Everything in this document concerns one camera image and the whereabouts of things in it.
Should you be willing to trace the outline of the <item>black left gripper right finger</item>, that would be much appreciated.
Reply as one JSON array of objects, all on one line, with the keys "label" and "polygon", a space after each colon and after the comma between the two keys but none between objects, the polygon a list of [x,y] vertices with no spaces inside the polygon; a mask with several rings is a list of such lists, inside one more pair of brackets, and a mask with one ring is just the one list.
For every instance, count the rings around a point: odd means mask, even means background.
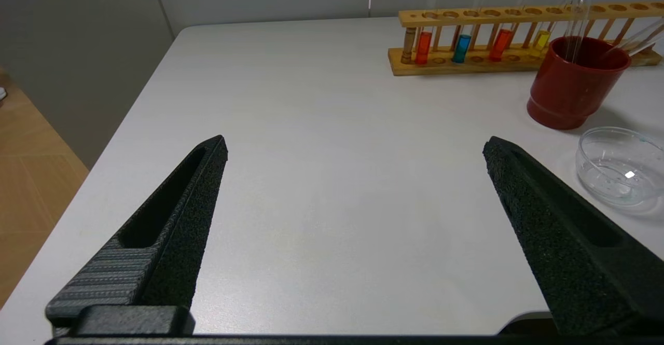
[{"label": "black left gripper right finger", "polygon": [[559,333],[662,336],[661,258],[517,144],[483,156]]}]

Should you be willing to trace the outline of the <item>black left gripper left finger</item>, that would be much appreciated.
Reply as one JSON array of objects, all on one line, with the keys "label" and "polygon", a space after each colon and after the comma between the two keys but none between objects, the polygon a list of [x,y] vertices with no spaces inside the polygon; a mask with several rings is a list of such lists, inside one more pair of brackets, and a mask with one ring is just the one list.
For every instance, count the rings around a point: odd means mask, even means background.
[{"label": "black left gripper left finger", "polygon": [[195,146],[47,304],[54,336],[190,335],[202,255],[228,160]]}]

